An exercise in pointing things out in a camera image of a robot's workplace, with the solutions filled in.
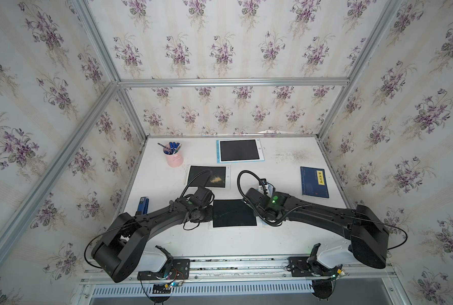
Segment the blue framed drawing tablet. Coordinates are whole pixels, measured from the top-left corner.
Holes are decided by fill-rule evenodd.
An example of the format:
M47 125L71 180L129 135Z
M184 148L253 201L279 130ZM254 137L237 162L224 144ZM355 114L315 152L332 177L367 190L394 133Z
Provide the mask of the blue framed drawing tablet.
M218 163L264 161L260 139L226 139L216 141Z

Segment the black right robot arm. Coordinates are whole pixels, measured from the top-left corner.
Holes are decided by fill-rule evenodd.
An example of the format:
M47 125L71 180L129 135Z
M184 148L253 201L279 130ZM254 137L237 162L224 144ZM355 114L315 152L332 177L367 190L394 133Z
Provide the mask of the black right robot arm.
M404 229L380 221L363 205L355 209L328 207L287 193L268 194L254 188L242 192L241 196L254 214L271 227L281 226L285 221L300 222L340 237L330 244L315 244L307 257L292 258L288 270L295 277L306 274L336 278L344 265L353 262L384 269L387 253L392 249L389 246L390 230L399 231L404 240L408 239Z

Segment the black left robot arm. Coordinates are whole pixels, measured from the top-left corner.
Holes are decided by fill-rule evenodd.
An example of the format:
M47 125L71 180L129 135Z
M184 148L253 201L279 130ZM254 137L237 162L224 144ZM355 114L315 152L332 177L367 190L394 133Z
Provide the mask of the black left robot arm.
M95 268L101 268L115 283L120 283L138 267L149 239L173 226L212 219L212 204L197 207L183 198L145 215L122 213L107 231L91 240L95 245L90 257L96 262Z

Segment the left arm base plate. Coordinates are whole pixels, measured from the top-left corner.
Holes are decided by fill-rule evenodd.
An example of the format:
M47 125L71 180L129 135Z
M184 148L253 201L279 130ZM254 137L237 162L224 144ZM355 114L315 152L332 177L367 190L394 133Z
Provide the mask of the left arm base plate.
M172 259L167 261L165 265L157 272L152 271L140 271L138 273L138 280L150 281L168 281L173 280L187 280L190 272L189 259Z

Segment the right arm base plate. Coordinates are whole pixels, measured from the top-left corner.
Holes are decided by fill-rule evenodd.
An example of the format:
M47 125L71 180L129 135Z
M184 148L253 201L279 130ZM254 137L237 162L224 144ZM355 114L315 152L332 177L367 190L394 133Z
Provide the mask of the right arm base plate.
M327 268L310 257L289 257L286 270L292 277L337 277L341 273L342 264Z

